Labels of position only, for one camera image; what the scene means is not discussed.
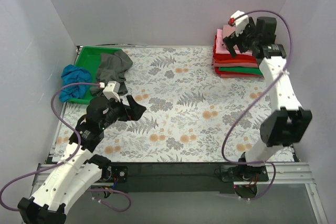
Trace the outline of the orange folded t-shirt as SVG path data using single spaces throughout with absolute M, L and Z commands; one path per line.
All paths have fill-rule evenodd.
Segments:
M 220 61 L 213 61 L 214 65 L 227 65 L 227 64 L 236 64 L 236 65 L 256 65 L 256 60 L 220 60 Z

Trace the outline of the salmon folded t-shirt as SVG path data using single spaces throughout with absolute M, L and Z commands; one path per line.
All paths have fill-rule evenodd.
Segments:
M 229 68 L 229 67 L 244 67 L 244 68 L 258 68 L 258 65 L 250 65 L 250 64 L 246 64 L 246 65 L 236 65 L 236 64 L 227 64 L 227 65 L 214 65 L 212 62 L 212 66 L 214 67 L 225 67 L 225 68 Z

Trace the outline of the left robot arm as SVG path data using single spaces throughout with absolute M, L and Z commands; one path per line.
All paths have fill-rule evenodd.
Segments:
M 146 111 L 132 96 L 127 101 L 127 105 L 106 97 L 90 101 L 57 167 L 32 196 L 19 201 L 24 223 L 65 223 L 70 208 L 92 184 L 111 178 L 111 161 L 93 152 L 109 126 L 116 121 L 138 121 Z

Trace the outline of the aluminium frame rail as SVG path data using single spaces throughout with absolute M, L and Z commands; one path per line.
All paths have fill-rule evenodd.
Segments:
M 285 185 L 285 184 L 304 184 L 310 194 L 311 199 L 315 199 L 313 184 L 315 182 L 309 165 L 306 163 L 276 163 L 274 165 L 265 165 L 268 180 L 267 181 L 250 181 L 250 182 L 235 182 L 235 192 L 233 194 L 221 194 L 220 196 L 225 198 L 232 198 L 238 200 L 255 200 L 258 197 L 265 194 L 266 191 L 272 185 Z M 44 167 L 41 171 L 46 173 L 47 176 L 54 168 Z M 86 192 L 93 192 L 96 194 L 102 194 L 104 196 L 110 196 L 112 194 L 120 194 L 128 196 L 130 193 L 126 193 L 124 190 L 117 189 L 116 185 L 118 180 L 112 176 L 111 166 L 106 171 L 106 175 L 100 180 L 91 185 Z

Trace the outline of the grey t-shirt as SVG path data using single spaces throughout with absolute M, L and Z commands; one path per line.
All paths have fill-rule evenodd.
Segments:
M 120 84 L 118 95 L 126 95 L 128 90 L 125 85 L 125 73 L 132 67 L 133 61 L 122 50 L 113 54 L 101 53 L 101 62 L 96 73 L 96 81 L 107 85 L 110 81 Z

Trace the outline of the dusty pink printed t-shirt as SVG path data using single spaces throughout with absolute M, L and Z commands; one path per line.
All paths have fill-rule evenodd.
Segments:
M 236 36 L 236 27 L 230 26 L 230 25 L 224 25 L 222 29 L 222 41 L 225 40 L 225 38 L 234 38 Z

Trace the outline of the blue crumpled t-shirt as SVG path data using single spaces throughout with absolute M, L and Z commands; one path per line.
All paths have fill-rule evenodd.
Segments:
M 92 77 L 88 70 L 74 65 L 66 66 L 62 72 L 61 78 L 63 86 L 72 83 L 92 82 Z M 60 92 L 59 100 L 60 102 L 67 102 L 69 99 L 82 99 L 88 88 L 89 86 L 81 84 L 66 87 Z

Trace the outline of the green folded t-shirt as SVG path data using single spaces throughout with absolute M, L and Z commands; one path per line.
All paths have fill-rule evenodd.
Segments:
M 234 72 L 234 73 L 244 73 L 244 74 L 255 74 L 262 76 L 263 74 L 259 68 L 245 68 L 245 67 L 216 67 L 216 70 L 220 72 Z

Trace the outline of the light pink folded t-shirt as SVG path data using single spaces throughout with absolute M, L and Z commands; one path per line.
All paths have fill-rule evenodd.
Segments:
M 215 36 L 215 44 L 214 44 L 214 53 L 215 56 L 231 56 L 229 51 L 226 49 L 223 41 L 222 41 L 222 29 L 217 29 L 217 33 Z

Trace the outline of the bottom pink folded t-shirt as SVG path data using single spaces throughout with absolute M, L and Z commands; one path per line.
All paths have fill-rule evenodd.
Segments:
M 263 75 L 256 74 L 242 74 L 242 73 L 229 73 L 229 74 L 220 74 L 221 78 L 263 78 Z

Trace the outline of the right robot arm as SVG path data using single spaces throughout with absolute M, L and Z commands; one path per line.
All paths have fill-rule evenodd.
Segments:
M 292 88 L 285 49 L 275 42 L 277 20 L 273 17 L 253 20 L 236 13 L 228 23 L 235 31 L 225 37 L 223 43 L 232 57 L 237 55 L 235 47 L 241 53 L 251 51 L 269 85 L 272 114 L 260 126 L 260 140 L 237 162 L 220 168 L 219 173 L 224 182 L 267 181 L 266 162 L 278 151 L 301 141 L 312 120 L 312 112 L 302 107 Z

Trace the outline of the green plastic tray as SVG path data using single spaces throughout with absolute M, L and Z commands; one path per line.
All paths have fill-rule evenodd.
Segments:
M 80 54 L 76 60 L 75 66 L 82 67 L 88 70 L 89 73 L 91 74 L 92 83 L 96 83 L 97 70 L 101 64 L 100 55 L 102 53 L 112 55 L 118 50 L 121 50 L 121 49 L 104 48 L 104 47 L 89 47 L 89 46 L 82 47 Z M 82 99 L 71 98 L 67 102 L 88 105 L 92 98 L 93 96 L 91 95 L 90 90 L 88 89 Z

